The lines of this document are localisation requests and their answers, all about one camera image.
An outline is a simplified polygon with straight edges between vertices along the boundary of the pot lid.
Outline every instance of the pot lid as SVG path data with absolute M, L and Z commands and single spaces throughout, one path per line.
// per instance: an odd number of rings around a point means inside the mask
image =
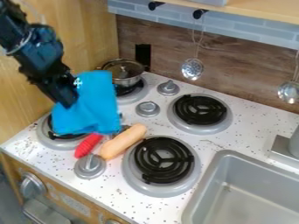
M 132 59 L 114 59 L 107 62 L 102 70 L 112 72 L 114 80 L 133 78 L 144 72 L 144 66 Z

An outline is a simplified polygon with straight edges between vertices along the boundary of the speckled countertop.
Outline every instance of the speckled countertop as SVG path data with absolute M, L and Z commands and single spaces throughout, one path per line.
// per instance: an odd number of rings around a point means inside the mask
M 152 73 L 145 73 L 143 78 L 149 83 L 149 94 L 139 102 L 120 106 L 124 122 L 144 123 L 149 129 L 148 136 L 172 136 L 187 142 L 200 156 L 202 172 L 217 151 L 233 150 L 299 173 L 298 170 L 268 158 L 275 135 L 290 137 L 299 123 L 299 115 L 175 81 L 181 88 L 180 95 L 213 95 L 226 102 L 233 112 L 233 124 L 227 130 L 216 135 L 194 136 L 176 129 L 167 119 L 167 106 L 177 95 L 160 95 L 156 87 L 168 79 Z M 135 106 L 144 101 L 153 101 L 160 105 L 161 113 L 152 118 L 137 115 Z M 73 173 L 76 162 L 73 151 L 57 151 L 44 147 L 38 142 L 35 129 L 36 124 L 33 124 L 4 143 L 4 151 L 63 186 L 121 217 L 126 217 L 128 221 L 142 224 L 181 222 L 181 214 L 196 185 L 190 191 L 173 198 L 159 199 L 142 195 L 123 179 L 122 156 L 109 161 L 108 168 L 100 177 L 94 180 L 79 179 Z

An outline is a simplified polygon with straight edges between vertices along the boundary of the silver pot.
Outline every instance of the silver pot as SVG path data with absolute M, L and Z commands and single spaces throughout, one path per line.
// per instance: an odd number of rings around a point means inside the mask
M 104 64 L 101 70 L 112 72 L 113 83 L 124 88 L 134 86 L 144 72 L 144 66 L 132 59 L 114 59 Z

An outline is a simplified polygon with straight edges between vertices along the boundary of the blue cloth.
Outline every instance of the blue cloth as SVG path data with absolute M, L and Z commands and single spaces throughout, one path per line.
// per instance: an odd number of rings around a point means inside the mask
M 76 80 L 79 98 L 71 108 L 57 103 L 52 109 L 52 126 L 59 135 L 99 133 L 121 130 L 115 87 L 109 71 L 81 73 Z

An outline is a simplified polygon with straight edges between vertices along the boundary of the sink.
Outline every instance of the sink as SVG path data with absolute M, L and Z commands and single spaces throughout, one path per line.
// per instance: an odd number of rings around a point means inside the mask
M 299 176 L 238 152 L 218 152 L 183 224 L 297 224 Z

